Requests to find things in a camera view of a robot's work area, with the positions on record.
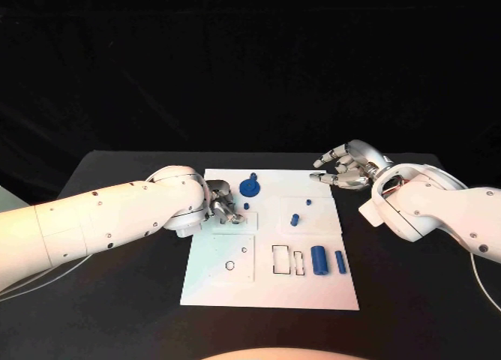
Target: blue cylinder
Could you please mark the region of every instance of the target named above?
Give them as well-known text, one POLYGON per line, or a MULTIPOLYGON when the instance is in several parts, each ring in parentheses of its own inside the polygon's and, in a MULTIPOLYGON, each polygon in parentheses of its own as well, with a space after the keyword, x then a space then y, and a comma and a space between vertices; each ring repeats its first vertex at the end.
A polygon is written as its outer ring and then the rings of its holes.
POLYGON ((341 252, 341 251, 335 251, 335 252, 334 252, 334 257, 336 258, 338 272, 339 272, 341 274, 345 274, 345 265, 344 265, 342 252, 341 252))
POLYGON ((326 263, 326 253, 322 246, 312 246, 312 273, 315 275, 328 274, 328 263, 326 263))
POLYGON ((298 214, 293 214, 292 216, 290 216, 290 225, 293 226, 293 227, 296 227, 296 223, 299 222, 299 215, 298 214))

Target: white board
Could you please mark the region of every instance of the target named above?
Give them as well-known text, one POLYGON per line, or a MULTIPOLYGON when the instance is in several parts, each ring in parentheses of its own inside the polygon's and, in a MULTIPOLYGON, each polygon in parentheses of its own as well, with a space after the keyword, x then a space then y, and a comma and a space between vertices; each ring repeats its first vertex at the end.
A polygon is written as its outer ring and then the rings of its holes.
POLYGON ((201 224, 191 240, 181 305, 358 310, 335 202, 329 186, 309 180, 309 173, 309 170, 204 171, 205 180, 228 182, 236 212, 247 220, 243 226, 221 225, 211 217, 201 224), (250 173, 257 175, 260 192, 247 198, 238 187, 250 173), (299 215, 296 226, 290 225, 292 214, 299 215), (283 267, 285 253, 282 250, 274 256, 273 245, 287 246, 289 274, 274 274, 274 260, 283 267), (325 248, 328 275, 313 274, 309 248, 315 245, 325 248), (339 274, 335 251, 342 251, 347 274, 339 274))

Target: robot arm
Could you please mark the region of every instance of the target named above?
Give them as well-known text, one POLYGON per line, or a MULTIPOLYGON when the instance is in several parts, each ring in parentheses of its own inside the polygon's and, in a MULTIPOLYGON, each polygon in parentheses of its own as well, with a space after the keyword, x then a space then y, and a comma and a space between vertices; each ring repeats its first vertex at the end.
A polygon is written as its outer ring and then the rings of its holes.
POLYGON ((358 211, 372 226, 385 223, 410 242, 439 228, 472 254, 501 263, 499 189, 468 189, 430 165, 394 165, 360 140, 335 149, 341 151, 329 151, 313 166, 335 158, 338 175, 313 173, 309 177, 355 190, 371 185, 371 199, 358 211))
POLYGON ((0 292, 18 280, 155 233, 199 231, 215 212, 238 223, 228 185, 207 184, 189 167, 0 214, 0 292))

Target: black curtain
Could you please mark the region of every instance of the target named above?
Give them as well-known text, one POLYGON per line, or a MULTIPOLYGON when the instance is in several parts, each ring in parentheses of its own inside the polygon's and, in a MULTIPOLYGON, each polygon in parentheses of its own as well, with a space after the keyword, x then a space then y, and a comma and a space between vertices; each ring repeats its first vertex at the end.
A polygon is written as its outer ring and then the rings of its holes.
POLYGON ((501 187, 501 9, 96 3, 0 4, 0 184, 29 203, 93 149, 351 139, 501 187))

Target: black table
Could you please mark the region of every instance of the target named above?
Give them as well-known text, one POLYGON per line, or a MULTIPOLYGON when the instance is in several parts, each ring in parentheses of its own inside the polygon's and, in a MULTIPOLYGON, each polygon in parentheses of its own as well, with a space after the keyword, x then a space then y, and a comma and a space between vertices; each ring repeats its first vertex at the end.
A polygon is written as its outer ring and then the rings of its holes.
MULTIPOLYGON (((319 154, 94 151, 60 197, 143 180, 171 164, 310 169, 319 154)), ((430 154, 393 161, 439 165, 430 154)), ((370 359, 501 359, 501 316, 466 251, 440 231, 410 243, 357 208, 368 192, 334 188, 360 311, 179 306, 189 238, 161 230, 107 250, 47 287, 0 304, 0 359, 198 359, 302 347, 370 359)), ((501 265, 476 261, 501 304, 501 265)))

